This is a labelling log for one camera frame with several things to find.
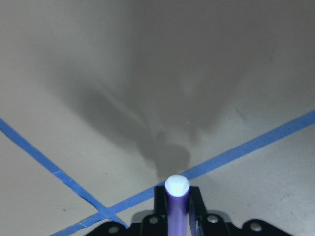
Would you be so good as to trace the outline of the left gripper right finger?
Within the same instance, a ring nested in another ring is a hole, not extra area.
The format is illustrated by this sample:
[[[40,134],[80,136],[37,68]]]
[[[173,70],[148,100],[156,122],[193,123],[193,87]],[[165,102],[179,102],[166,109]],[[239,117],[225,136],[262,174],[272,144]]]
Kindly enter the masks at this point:
[[[192,236],[202,236],[202,220],[207,214],[207,210],[199,187],[190,187],[189,192],[189,226]]]

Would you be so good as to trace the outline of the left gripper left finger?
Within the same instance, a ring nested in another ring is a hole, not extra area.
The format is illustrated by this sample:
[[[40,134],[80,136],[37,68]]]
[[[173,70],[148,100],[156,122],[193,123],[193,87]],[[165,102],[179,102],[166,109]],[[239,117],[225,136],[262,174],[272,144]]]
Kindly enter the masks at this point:
[[[154,188],[154,216],[158,219],[157,230],[159,236],[168,235],[168,205],[167,195],[164,186]]]

